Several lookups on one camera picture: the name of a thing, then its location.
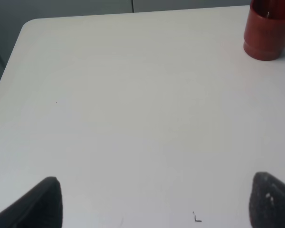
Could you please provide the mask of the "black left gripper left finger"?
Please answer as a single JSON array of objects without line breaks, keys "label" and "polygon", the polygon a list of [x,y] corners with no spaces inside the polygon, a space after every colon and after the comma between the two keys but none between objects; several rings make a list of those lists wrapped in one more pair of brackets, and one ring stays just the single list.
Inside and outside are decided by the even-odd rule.
[{"label": "black left gripper left finger", "polygon": [[62,191],[56,177],[46,177],[0,212],[0,228],[61,228],[62,225]]}]

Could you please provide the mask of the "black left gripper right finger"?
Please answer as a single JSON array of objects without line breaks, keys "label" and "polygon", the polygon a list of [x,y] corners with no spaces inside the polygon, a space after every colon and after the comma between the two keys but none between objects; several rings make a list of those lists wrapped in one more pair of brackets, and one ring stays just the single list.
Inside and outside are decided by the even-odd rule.
[{"label": "black left gripper right finger", "polygon": [[285,183],[268,172],[257,172],[248,208],[253,228],[285,228]]}]

